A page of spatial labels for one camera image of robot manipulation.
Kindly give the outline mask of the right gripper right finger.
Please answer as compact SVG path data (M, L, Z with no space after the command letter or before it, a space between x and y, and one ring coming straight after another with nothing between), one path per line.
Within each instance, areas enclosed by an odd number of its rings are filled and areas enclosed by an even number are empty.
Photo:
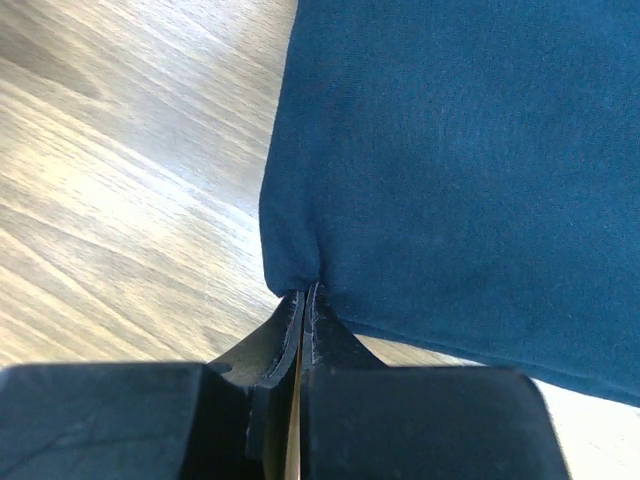
M503 367L392 367L305 299L301 475L305 479L565 479L535 384Z

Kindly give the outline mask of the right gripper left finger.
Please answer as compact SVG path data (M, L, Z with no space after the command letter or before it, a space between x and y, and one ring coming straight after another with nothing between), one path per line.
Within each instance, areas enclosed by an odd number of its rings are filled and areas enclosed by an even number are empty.
M209 363L1 372L5 479L281 479L305 296Z

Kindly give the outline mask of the navy basketball tank top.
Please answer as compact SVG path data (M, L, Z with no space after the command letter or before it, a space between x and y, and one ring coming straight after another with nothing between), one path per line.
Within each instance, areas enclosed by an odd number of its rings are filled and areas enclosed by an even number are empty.
M639 402L639 5L302 1L259 205L276 295Z

